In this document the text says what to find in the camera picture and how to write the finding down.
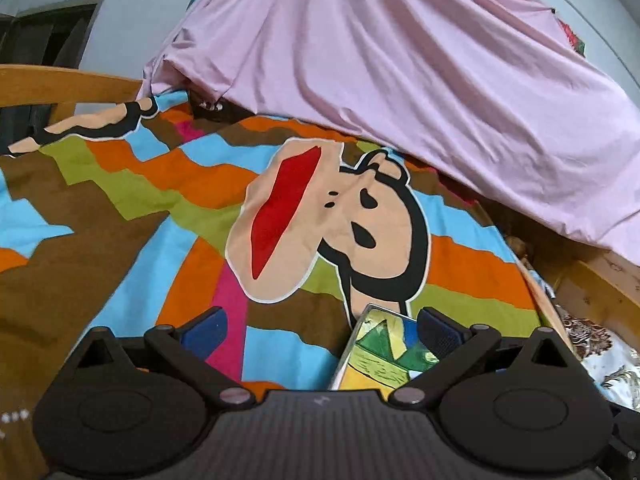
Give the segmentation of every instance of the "brown stripe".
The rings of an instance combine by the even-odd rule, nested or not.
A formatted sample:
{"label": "brown stripe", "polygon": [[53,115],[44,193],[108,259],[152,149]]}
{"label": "brown stripe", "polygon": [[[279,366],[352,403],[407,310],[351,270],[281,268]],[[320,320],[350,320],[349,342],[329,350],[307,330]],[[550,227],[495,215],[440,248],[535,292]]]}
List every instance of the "brown stripe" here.
{"label": "brown stripe", "polygon": [[[0,274],[0,413],[33,415],[82,330],[166,216],[121,218],[43,240],[25,266]],[[42,459],[27,426],[1,425],[0,478],[40,477]]]}
{"label": "brown stripe", "polygon": [[259,146],[261,144],[279,146],[284,144],[284,141],[290,137],[299,137],[294,130],[289,130],[288,128],[282,128],[279,126],[276,128],[269,128],[265,132],[255,132],[240,124],[232,124],[231,126],[217,130],[217,133],[220,137],[225,139],[227,144],[231,146]]}
{"label": "brown stripe", "polygon": [[342,161],[355,168],[364,152],[356,146],[355,142],[345,142],[342,149]]}
{"label": "brown stripe", "polygon": [[314,294],[301,288],[278,303],[250,300],[247,325],[295,332],[303,342],[324,347],[336,357],[342,355],[351,335],[341,301],[330,294]]}
{"label": "brown stripe", "polygon": [[184,143],[181,134],[176,131],[173,123],[164,120],[160,115],[156,115],[153,119],[142,119],[141,124],[151,130],[156,139],[164,142],[170,150]]}
{"label": "brown stripe", "polygon": [[92,181],[67,186],[56,161],[40,152],[0,157],[0,170],[14,200],[27,199],[50,224],[79,232],[96,224],[122,222],[105,192]]}
{"label": "brown stripe", "polygon": [[468,212],[482,227],[494,225],[490,216],[482,209],[479,203],[476,202],[471,205],[443,186],[435,170],[410,170],[409,174],[411,176],[409,184],[416,191],[427,195],[440,195],[445,205]]}

